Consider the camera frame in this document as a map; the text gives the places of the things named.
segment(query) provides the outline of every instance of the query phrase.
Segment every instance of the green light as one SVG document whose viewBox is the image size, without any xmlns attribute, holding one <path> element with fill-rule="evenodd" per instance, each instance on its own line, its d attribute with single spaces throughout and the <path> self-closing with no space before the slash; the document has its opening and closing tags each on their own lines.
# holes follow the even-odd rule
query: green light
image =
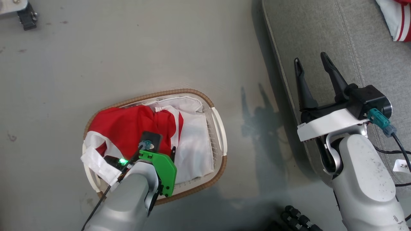
<svg viewBox="0 0 411 231">
<path fill-rule="evenodd" d="M 126 165 L 128 163 L 128 160 L 121 158 L 118 160 L 118 162 L 122 165 Z"/>
</svg>

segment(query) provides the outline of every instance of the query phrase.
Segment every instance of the red and white garment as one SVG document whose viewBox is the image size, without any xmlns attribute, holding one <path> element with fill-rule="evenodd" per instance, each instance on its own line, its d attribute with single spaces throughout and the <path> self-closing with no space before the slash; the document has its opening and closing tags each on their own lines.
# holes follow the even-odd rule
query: red and white garment
<svg viewBox="0 0 411 231">
<path fill-rule="evenodd" d="M 411 41 L 411 0 L 376 0 L 394 41 Z"/>
<path fill-rule="evenodd" d="M 214 171 L 214 162 L 202 103 L 176 97 L 126 109 L 110 108 L 93 119 L 83 143 L 83 163 L 113 185 L 120 171 L 103 159 L 110 155 L 130 159 L 143 131 L 163 136 L 159 152 L 170 155 L 176 147 L 176 183 Z"/>
</svg>

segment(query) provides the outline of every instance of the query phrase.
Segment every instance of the stitching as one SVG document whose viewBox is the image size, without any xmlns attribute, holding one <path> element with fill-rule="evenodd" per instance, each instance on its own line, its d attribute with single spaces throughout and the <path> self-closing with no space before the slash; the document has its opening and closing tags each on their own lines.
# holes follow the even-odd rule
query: stitching
<svg viewBox="0 0 411 231">
<path fill-rule="evenodd" d="M 339 19 L 339 22 L 341 24 L 342 31 L 344 32 L 345 42 L 347 42 L 348 52 L 350 53 L 350 56 L 351 56 L 351 62 L 353 63 L 354 73 L 356 74 L 357 82 L 358 82 L 358 84 L 361 85 L 361 81 L 358 78 L 357 70 L 356 70 L 356 67 L 354 65 L 354 59 L 353 59 L 353 55 L 351 53 L 351 49 L 350 49 L 350 45 L 349 45 L 349 41 L 348 41 L 348 36 L 347 36 L 347 33 L 345 33 L 345 28 L 343 26 L 342 16 L 341 16 L 341 14 L 340 14 L 340 12 L 337 8 L 337 2 L 336 1 L 334 2 L 334 6 L 335 6 L 335 10 L 337 11 L 337 14 L 338 14 L 338 19 Z"/>
<path fill-rule="evenodd" d="M 340 5 L 339 5 L 339 3 L 338 3 L 338 0 L 336 0 L 336 1 L 334 2 L 334 6 L 335 6 L 335 8 L 336 8 L 336 10 L 337 10 L 338 15 L 340 16 L 340 13 L 339 13 L 339 11 L 338 11 L 338 9 L 337 9 L 337 5 L 338 5 L 338 7 L 341 9 L 341 16 L 344 17 L 344 20 L 345 20 L 345 21 L 342 21 L 342 19 L 340 18 L 340 23 L 341 23 L 341 26 L 342 26 L 342 28 L 343 28 L 343 32 L 344 32 L 344 35 L 345 35 L 345 40 L 346 40 L 346 42 L 347 42 L 347 46 L 348 46 L 348 49 L 349 49 L 349 52 L 350 52 L 351 61 L 353 62 L 354 72 L 355 72 L 355 74 L 356 74 L 356 78 L 357 78 L 358 83 L 364 87 L 364 86 L 365 86 L 365 80 L 364 80 L 363 70 L 362 70 L 362 68 L 361 68 L 360 61 L 359 61 L 359 59 L 358 59 L 357 50 L 356 50 L 356 48 L 355 48 L 355 46 L 354 46 L 353 38 L 352 38 L 352 36 L 349 34 L 350 27 L 349 27 L 349 25 L 348 25 L 347 18 L 345 17 L 344 10 L 343 10 L 342 7 L 340 7 Z M 361 79 L 361 81 L 358 79 L 358 76 L 357 76 L 357 72 L 356 72 L 356 69 L 355 69 L 354 61 L 353 61 L 353 56 L 352 56 L 351 51 L 350 51 L 350 47 L 349 47 L 349 44 L 348 44 L 347 36 L 346 36 L 346 34 L 345 34 L 345 29 L 344 29 L 344 27 L 343 27 L 343 25 L 342 25 L 343 22 L 344 22 L 344 24 L 347 26 L 347 35 L 349 36 L 350 44 L 351 44 L 351 47 L 352 47 L 352 49 L 353 49 L 353 53 L 354 53 L 355 58 L 356 58 L 356 64 L 358 65 L 358 68 L 359 68 L 359 71 L 360 71 L 360 79 Z M 374 136 L 376 137 L 376 140 L 379 141 L 380 147 L 383 147 L 384 150 L 387 150 L 386 147 L 385 147 L 384 140 L 383 140 L 382 135 L 381 135 L 381 131 L 378 130 L 377 128 L 375 128 L 373 125 L 372 125 L 372 130 L 373 130 Z M 388 163 L 388 165 L 389 165 L 389 167 L 390 167 L 390 169 L 391 169 L 391 168 L 392 168 L 391 162 L 390 162 L 389 160 L 387 160 L 387 157 L 386 157 L 385 155 L 383 155 L 383 156 L 384 156 L 384 159 L 386 160 L 386 163 Z M 393 176 L 394 176 L 400 183 L 404 183 L 401 179 L 398 178 L 398 175 L 397 175 L 397 174 L 393 173 Z"/>
</svg>

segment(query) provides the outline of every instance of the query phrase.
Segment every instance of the gray floor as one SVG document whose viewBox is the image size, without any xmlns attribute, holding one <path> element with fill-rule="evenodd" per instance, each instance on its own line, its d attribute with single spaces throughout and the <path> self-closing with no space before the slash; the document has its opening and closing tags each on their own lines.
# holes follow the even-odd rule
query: gray floor
<svg viewBox="0 0 411 231">
<path fill-rule="evenodd" d="M 97 110 L 193 88 L 227 132 L 211 188 L 157 206 L 144 230 L 259 230 L 292 204 L 345 230 L 296 140 L 262 11 L 251 0 L 33 0 L 38 28 L 0 16 L 0 230 L 80 230 L 97 196 L 80 161 Z"/>
</svg>

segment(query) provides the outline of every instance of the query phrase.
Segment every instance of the green bracket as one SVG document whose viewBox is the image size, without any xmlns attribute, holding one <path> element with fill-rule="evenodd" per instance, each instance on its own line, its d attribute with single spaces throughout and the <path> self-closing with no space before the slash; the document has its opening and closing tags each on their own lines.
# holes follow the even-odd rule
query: green bracket
<svg viewBox="0 0 411 231">
<path fill-rule="evenodd" d="M 153 164 L 161 180 L 163 195 L 165 195 L 166 197 L 173 195 L 177 168 L 170 157 L 161 153 L 140 150 L 139 158 Z"/>
</svg>

